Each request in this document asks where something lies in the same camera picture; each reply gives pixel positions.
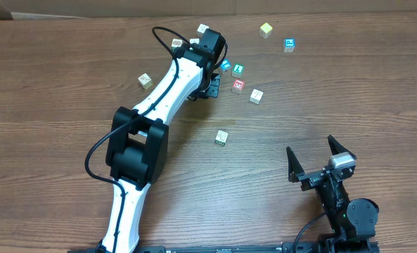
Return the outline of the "white number four block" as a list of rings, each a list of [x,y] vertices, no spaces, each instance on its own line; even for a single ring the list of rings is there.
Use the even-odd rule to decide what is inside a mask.
[[[196,38],[196,39],[190,39],[189,40],[191,44],[199,44],[200,43],[200,39]]]

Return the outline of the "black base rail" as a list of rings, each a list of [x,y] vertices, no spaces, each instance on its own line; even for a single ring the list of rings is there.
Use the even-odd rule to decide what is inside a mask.
[[[377,242],[371,242],[370,247],[366,245],[337,244],[335,252],[340,253],[378,253],[380,252]],[[326,248],[318,246],[316,242],[299,242],[295,248],[297,253],[328,252]],[[104,249],[79,249],[71,250],[68,253],[95,253],[106,252]],[[164,246],[137,247],[134,253],[292,253],[293,242],[284,242],[280,245],[253,245],[253,246],[232,246],[232,247],[177,247],[165,248]]]

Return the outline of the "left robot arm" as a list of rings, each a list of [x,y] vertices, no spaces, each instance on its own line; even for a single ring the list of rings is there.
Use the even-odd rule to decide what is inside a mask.
[[[108,143],[105,163],[113,185],[113,205],[105,237],[95,252],[133,252],[139,243],[139,223],[147,192],[160,177],[167,159],[169,123],[186,99],[215,98],[220,76],[215,71],[226,57],[225,38],[207,29],[198,43],[185,40],[168,50],[172,62],[167,74],[134,108],[120,107],[110,132],[89,151]]]

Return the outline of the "cardboard backdrop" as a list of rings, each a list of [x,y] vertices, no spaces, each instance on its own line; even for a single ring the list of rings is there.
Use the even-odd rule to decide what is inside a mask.
[[[0,0],[0,20],[393,11],[417,11],[417,0]]]

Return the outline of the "blue top block far right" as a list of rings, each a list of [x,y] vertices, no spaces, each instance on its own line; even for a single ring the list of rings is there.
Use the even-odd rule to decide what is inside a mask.
[[[295,40],[292,38],[284,39],[283,52],[292,53],[295,50]]]

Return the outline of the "white block top centre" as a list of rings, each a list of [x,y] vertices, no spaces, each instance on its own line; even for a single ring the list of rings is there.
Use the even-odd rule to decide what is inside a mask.
[[[202,38],[206,29],[208,29],[209,27],[207,25],[204,24],[200,24],[199,27],[197,28],[197,36],[198,38]]]

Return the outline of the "teal top block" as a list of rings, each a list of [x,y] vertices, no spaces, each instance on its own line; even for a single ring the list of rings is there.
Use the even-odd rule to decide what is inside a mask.
[[[231,75],[237,79],[240,79],[243,75],[244,66],[240,64],[235,64],[231,70]]]

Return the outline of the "white block yellow side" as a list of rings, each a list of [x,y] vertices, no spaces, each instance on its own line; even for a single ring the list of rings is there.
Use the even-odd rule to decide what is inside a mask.
[[[144,73],[140,77],[138,77],[138,81],[144,89],[148,89],[153,85],[153,80],[149,77],[147,73]]]

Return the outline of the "red top block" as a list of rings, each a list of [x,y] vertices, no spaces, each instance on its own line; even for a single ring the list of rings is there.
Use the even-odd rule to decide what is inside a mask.
[[[235,79],[233,86],[232,86],[232,91],[234,93],[241,94],[244,87],[245,87],[245,82],[243,80]]]

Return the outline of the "elephant block green side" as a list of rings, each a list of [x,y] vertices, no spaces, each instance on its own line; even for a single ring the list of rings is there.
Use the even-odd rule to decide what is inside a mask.
[[[215,143],[220,144],[220,145],[225,145],[228,136],[229,134],[227,132],[219,130],[215,138]]]

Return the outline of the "white number seven block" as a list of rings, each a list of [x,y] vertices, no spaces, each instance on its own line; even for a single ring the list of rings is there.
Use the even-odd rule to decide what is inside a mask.
[[[260,103],[260,101],[262,99],[263,94],[264,93],[262,91],[260,91],[258,89],[254,89],[252,91],[252,93],[250,94],[249,101],[252,102],[252,103],[254,103],[254,104],[259,105],[259,103]]]

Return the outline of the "blue block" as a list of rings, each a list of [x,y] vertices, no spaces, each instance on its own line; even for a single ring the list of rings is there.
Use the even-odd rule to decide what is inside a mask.
[[[292,53],[295,50],[295,40],[292,38],[284,39],[283,52]]]
[[[221,74],[226,74],[231,70],[231,63],[228,59],[224,59],[219,67]]]

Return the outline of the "yellow block top right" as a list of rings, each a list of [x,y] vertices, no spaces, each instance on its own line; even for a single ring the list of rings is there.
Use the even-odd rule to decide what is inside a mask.
[[[272,33],[273,27],[269,24],[269,23],[264,23],[263,25],[260,26],[259,29],[259,35],[263,38],[266,39],[267,37],[269,37]]]

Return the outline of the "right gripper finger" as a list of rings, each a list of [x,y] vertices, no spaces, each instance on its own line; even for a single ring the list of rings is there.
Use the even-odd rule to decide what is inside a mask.
[[[287,157],[288,157],[288,177],[289,178],[299,178],[304,175],[304,169],[299,163],[295,153],[291,147],[286,148]]]
[[[351,151],[346,149],[343,145],[341,145],[332,135],[329,135],[327,139],[328,139],[328,144],[333,155],[338,155],[340,153],[349,153],[353,159],[357,158],[354,153],[352,153]]]

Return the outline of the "pineapple block green side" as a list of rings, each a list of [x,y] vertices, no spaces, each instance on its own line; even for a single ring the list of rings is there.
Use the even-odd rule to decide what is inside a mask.
[[[171,45],[172,51],[175,52],[178,48],[181,47],[182,44],[183,44],[182,39],[173,39],[172,40],[172,45]]]

